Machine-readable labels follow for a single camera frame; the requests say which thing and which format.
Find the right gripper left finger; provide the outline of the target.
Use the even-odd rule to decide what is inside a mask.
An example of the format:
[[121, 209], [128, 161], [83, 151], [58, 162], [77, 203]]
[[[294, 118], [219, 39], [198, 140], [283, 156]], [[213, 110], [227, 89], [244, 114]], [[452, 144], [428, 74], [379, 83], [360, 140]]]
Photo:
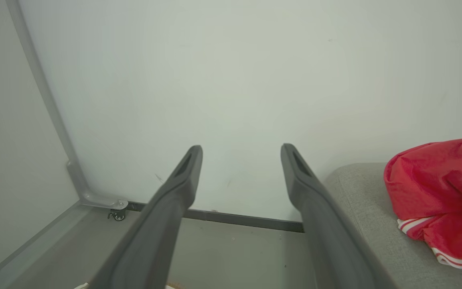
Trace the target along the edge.
[[194, 203], [203, 161], [201, 146], [187, 150], [141, 211], [90, 289], [164, 289], [181, 221]]

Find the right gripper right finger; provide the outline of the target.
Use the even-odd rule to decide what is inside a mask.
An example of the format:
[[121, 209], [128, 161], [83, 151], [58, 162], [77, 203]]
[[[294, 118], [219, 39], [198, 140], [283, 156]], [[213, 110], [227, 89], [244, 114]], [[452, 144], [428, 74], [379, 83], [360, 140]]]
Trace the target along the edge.
[[395, 289], [396, 283], [297, 148], [281, 146], [288, 198], [299, 211], [319, 289]]

